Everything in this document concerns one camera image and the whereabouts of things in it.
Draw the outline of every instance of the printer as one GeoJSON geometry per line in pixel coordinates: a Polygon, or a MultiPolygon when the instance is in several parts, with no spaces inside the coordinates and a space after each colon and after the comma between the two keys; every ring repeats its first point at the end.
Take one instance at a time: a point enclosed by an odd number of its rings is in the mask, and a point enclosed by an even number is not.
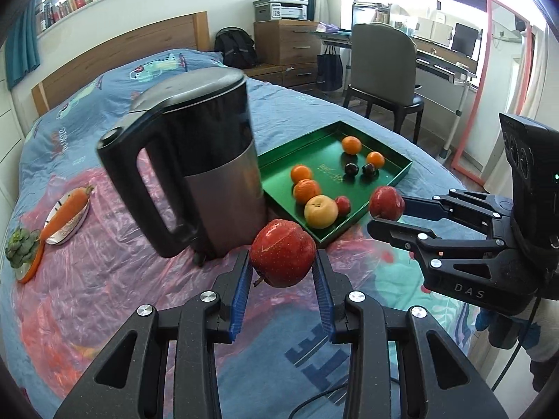
{"type": "Polygon", "coordinates": [[[307,19],[308,0],[256,0],[253,5],[257,22],[307,19]]]}

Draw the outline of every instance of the apple stem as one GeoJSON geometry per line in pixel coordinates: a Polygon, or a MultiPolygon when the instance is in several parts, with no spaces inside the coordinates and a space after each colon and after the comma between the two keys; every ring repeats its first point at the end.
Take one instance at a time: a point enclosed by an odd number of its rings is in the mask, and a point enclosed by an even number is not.
{"type": "Polygon", "coordinates": [[[258,285],[260,285],[262,283],[262,280],[264,280],[264,276],[261,275],[258,279],[256,279],[253,283],[253,286],[258,287],[258,285]]]}

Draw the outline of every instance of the chair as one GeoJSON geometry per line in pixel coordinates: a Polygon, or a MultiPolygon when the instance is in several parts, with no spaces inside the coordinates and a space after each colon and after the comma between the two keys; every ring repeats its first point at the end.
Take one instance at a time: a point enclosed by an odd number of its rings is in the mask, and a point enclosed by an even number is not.
{"type": "Polygon", "coordinates": [[[365,118],[373,104],[394,114],[393,131],[402,129],[406,115],[416,113],[413,143],[417,145],[425,103],[415,93],[416,47],[405,33],[384,23],[359,23],[351,34],[351,84],[344,107],[352,97],[367,101],[365,118]]]}

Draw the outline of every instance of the blue gripper pad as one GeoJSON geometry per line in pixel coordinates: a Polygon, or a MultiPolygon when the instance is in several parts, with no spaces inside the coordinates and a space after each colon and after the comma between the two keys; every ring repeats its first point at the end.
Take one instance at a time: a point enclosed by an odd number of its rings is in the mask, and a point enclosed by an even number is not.
{"type": "Polygon", "coordinates": [[[247,257],[242,265],[239,282],[237,283],[237,288],[235,289],[235,294],[233,295],[233,301],[231,302],[231,316],[229,324],[229,337],[231,338],[231,342],[234,342],[237,334],[241,332],[242,319],[244,318],[244,312],[247,309],[248,293],[251,290],[252,271],[252,266],[248,262],[247,257]]]}
{"type": "Polygon", "coordinates": [[[332,340],[332,335],[335,329],[334,302],[332,301],[332,295],[330,293],[330,288],[328,287],[328,282],[326,281],[324,267],[322,265],[318,252],[312,266],[312,279],[314,281],[315,291],[317,293],[318,308],[320,310],[322,328],[324,329],[324,332],[328,334],[330,340],[332,340]]]}

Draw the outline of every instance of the succulent plant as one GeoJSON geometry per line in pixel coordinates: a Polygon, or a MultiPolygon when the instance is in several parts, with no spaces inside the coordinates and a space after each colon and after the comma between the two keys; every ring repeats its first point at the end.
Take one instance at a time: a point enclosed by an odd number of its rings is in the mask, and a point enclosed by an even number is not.
{"type": "Polygon", "coordinates": [[[6,245],[6,257],[12,268],[19,269],[24,263],[33,262],[39,247],[40,230],[30,232],[26,228],[16,228],[6,245]]]}

